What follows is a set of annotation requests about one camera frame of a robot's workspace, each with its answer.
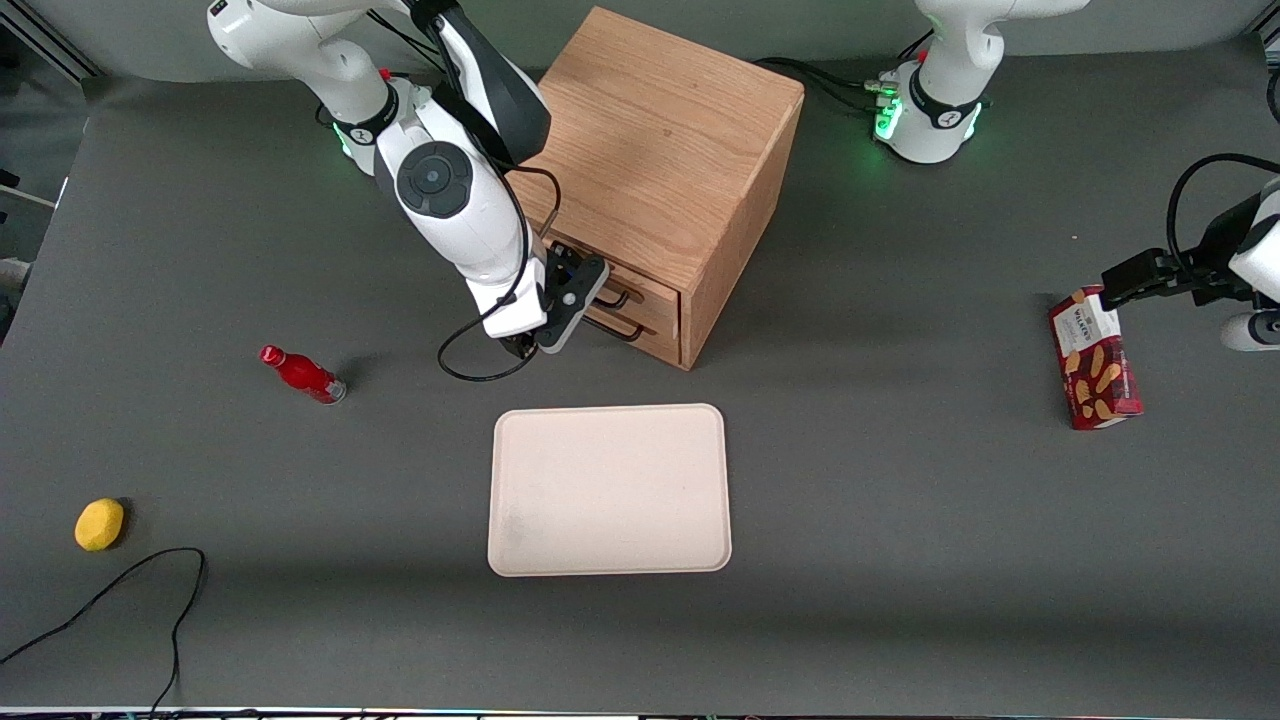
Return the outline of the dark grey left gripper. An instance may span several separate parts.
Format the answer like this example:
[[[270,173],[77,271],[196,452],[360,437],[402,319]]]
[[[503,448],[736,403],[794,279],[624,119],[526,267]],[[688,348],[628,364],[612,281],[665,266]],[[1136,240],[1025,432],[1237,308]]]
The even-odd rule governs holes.
[[[1260,195],[1253,193],[1221,214],[1204,228],[1201,242],[1190,250],[1179,250],[1176,240],[1178,209],[1181,196],[1170,197],[1166,250],[1147,249],[1101,274],[1101,307],[1107,311],[1155,296],[1189,293],[1194,304],[1235,300],[1261,304],[1260,293],[1229,268],[1230,259],[1243,245],[1260,209]]]

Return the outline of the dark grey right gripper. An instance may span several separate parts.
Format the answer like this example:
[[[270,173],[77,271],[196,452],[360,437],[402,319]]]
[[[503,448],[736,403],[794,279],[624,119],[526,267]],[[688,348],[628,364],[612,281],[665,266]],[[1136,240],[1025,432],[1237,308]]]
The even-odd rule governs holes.
[[[581,254],[564,243],[553,243],[547,254],[547,322],[535,331],[535,342],[545,354],[558,354],[582,320],[611,269],[603,256]]]

